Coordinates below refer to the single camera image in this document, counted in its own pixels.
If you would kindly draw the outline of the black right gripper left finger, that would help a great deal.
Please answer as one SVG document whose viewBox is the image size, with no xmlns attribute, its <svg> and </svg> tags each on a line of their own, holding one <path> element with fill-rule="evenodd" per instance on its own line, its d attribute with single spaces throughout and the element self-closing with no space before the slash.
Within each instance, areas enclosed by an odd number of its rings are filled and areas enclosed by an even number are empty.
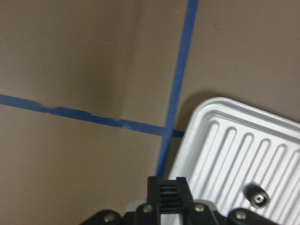
<svg viewBox="0 0 300 225">
<path fill-rule="evenodd" d="M 147 204 L 160 212 L 160 180 L 157 176 L 150 176 L 147 179 Z"/>
</svg>

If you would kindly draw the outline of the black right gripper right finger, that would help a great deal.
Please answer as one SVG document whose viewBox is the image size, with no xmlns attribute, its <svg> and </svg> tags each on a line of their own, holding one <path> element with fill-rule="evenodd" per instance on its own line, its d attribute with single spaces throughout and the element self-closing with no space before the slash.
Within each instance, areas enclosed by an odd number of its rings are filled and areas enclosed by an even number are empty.
<svg viewBox="0 0 300 225">
<path fill-rule="evenodd" d="M 194 204 L 193 196 L 185 177 L 177 177 L 176 183 L 179 197 L 179 212 L 184 212 Z"/>
</svg>

